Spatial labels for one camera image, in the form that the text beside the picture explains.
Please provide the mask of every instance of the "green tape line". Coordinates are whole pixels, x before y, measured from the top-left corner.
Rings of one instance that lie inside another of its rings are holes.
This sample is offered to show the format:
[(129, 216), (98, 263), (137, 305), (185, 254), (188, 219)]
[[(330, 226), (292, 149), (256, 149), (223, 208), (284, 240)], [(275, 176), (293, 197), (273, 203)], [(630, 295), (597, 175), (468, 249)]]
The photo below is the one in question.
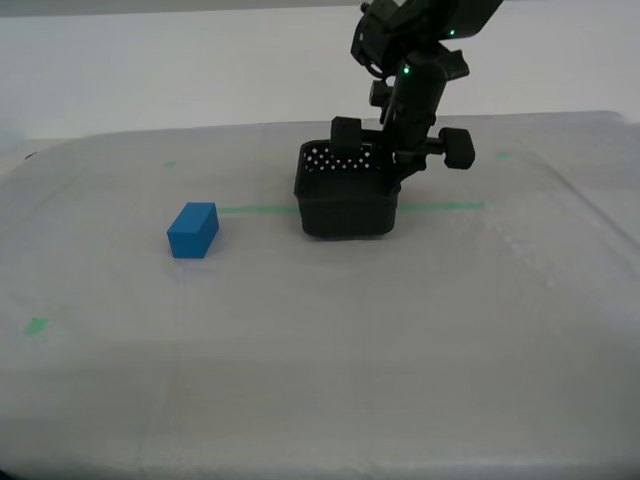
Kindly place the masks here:
[(237, 215), (239, 213), (254, 213), (254, 214), (265, 214), (265, 213), (298, 213), (298, 207), (261, 207), (258, 205), (247, 205), (245, 207), (218, 207), (218, 213), (222, 215)]
[(476, 203), (440, 203), (440, 204), (416, 204), (398, 205), (398, 213), (414, 212), (446, 212), (449, 210), (483, 210), (486, 204)]
[(49, 320), (46, 318), (32, 318), (31, 323), (25, 328), (24, 334), (28, 336), (38, 335), (47, 328), (47, 325), (49, 325)]
[[(482, 202), (472, 203), (425, 203), (425, 204), (408, 204), (398, 205), (398, 213), (415, 213), (415, 212), (446, 212), (450, 210), (482, 210), (486, 208), (486, 204)], [(244, 207), (218, 207), (220, 215), (240, 215), (240, 214), (298, 214), (298, 207), (283, 206), (259, 206), (246, 205)]]

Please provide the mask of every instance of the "black knob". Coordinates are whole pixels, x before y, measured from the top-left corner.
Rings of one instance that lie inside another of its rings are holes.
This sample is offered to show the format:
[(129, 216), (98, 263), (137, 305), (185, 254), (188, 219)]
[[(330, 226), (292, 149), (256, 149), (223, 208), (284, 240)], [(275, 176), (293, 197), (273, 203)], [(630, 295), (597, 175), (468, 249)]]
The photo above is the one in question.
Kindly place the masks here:
[(468, 170), (476, 159), (473, 140), (468, 130), (461, 128), (443, 128), (440, 140), (444, 143), (446, 158), (444, 164), (449, 168)]

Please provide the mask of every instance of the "white wall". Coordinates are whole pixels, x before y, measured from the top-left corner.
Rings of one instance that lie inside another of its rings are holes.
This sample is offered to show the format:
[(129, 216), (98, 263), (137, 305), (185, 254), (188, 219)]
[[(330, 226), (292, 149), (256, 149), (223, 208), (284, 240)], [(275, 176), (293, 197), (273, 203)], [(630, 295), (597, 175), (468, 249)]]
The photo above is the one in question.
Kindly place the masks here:
[[(0, 19), (0, 132), (25, 138), (374, 117), (357, 8)], [(440, 114), (640, 119), (637, 0), (505, 3), (462, 47)]]

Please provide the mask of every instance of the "blue block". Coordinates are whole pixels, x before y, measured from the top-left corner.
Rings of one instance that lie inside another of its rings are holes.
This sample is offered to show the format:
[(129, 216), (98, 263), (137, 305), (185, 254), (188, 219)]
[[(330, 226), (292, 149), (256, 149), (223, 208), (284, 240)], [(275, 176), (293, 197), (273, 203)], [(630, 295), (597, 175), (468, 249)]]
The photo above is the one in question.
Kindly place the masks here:
[(215, 203), (187, 203), (167, 231), (175, 258), (204, 258), (218, 233)]

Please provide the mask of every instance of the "black basket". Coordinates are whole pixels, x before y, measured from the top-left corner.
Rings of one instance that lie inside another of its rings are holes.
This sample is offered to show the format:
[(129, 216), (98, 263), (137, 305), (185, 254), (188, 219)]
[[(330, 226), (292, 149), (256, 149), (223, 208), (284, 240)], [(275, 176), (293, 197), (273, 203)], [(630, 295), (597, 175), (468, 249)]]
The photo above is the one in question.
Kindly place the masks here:
[(390, 232), (399, 188), (383, 175), (382, 160), (371, 145), (363, 144), (358, 158), (341, 158), (328, 140), (305, 143), (294, 190), (303, 230), (324, 238)]

